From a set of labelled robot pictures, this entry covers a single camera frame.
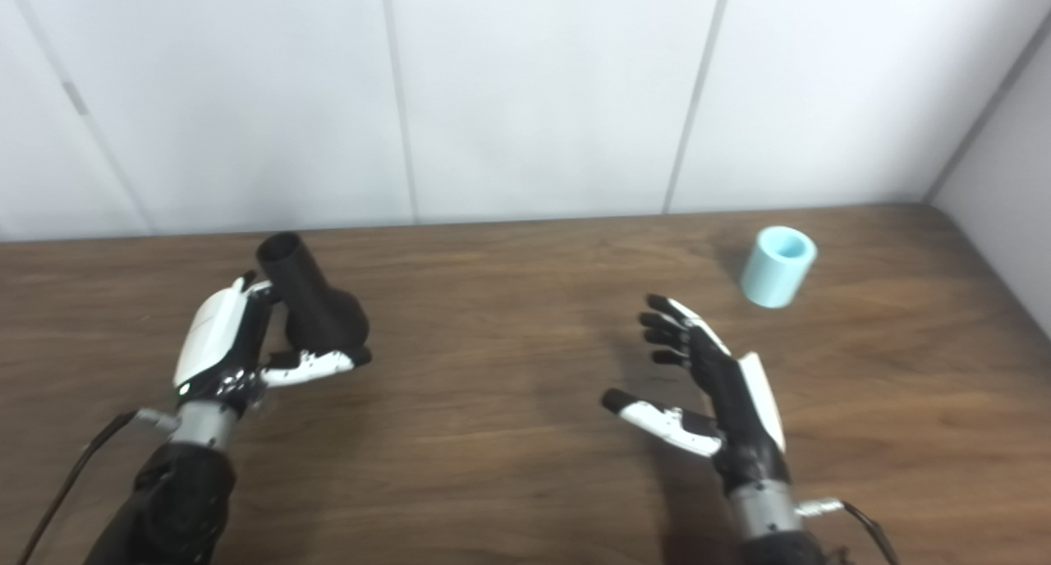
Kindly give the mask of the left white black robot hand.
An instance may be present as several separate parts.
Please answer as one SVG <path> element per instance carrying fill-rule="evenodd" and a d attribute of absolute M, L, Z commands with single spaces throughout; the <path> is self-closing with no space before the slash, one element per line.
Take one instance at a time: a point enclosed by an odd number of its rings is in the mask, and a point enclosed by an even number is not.
<path fill-rule="evenodd" d="M 270 388 L 289 388 L 369 364 L 368 347 L 293 344 L 260 362 L 274 306 L 282 302 L 269 280 L 255 272 L 236 277 L 195 311 L 173 375 L 177 407 L 215 402 L 244 414 Z"/>

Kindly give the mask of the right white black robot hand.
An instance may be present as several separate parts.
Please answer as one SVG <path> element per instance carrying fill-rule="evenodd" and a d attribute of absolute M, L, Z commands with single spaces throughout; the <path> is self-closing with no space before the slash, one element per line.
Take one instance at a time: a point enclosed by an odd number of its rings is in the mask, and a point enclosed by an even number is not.
<path fill-rule="evenodd" d="M 602 407 L 674 448 L 712 459 L 725 494 L 762 481 L 792 482 L 772 389 L 757 353 L 737 358 L 701 315 L 650 293 L 638 315 L 657 365 L 681 368 L 709 399 L 712 414 L 647 401 L 611 388 Z"/>

